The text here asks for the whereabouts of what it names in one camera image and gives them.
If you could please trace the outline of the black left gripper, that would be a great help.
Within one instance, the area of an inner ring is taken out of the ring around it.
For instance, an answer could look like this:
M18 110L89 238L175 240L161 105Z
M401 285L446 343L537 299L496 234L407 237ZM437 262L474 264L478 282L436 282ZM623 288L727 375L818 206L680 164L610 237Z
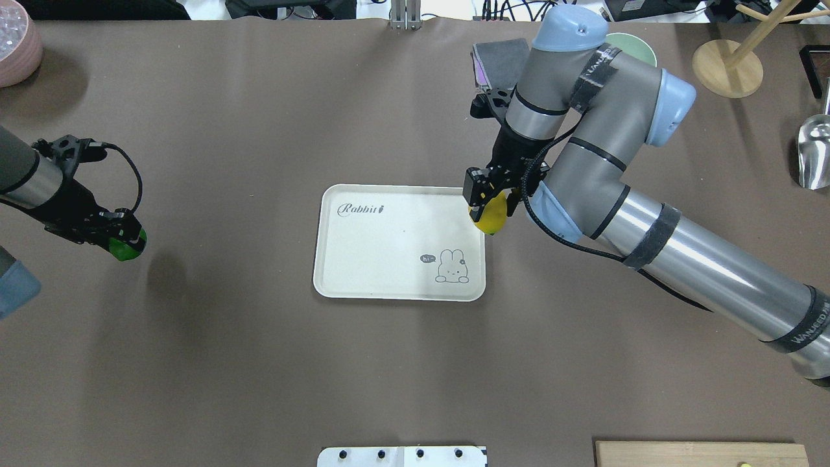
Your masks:
M96 203L91 191L72 180L62 184L43 205L43 224L45 231L78 245L106 246L112 255L142 254L147 235L134 212L106 211Z

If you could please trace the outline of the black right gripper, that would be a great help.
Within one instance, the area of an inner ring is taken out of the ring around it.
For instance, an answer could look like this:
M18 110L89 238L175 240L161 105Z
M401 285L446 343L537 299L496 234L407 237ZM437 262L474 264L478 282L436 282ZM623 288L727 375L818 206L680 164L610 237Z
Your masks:
M468 204L469 218L479 221L483 207L496 195L510 189L506 198L506 215L512 217L523 203L521 180L531 163L551 139L527 138L510 127L502 127L496 136L492 158L487 168L466 169L463 197Z

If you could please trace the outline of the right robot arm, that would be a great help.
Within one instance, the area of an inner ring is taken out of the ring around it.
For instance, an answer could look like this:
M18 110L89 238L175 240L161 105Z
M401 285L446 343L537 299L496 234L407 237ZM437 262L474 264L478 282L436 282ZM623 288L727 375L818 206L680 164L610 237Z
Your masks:
M500 108L490 161L470 167L463 196L481 226L498 196L549 237L609 258L688 304L720 313L828 387L828 294L623 181L644 145L662 146L696 89L607 41L608 23L577 4L548 12Z

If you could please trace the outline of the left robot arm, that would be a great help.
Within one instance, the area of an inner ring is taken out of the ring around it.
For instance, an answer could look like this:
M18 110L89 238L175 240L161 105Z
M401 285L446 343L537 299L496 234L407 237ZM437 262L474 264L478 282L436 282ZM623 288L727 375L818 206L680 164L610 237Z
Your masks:
M78 245L95 245L121 262L142 254L147 234L136 218L142 178L119 146L72 135L28 145L6 128L1 130L1 143L3 205L41 222L49 233ZM101 162L108 150L121 154L136 176L137 196L131 208L104 209L91 190L75 180L81 163Z

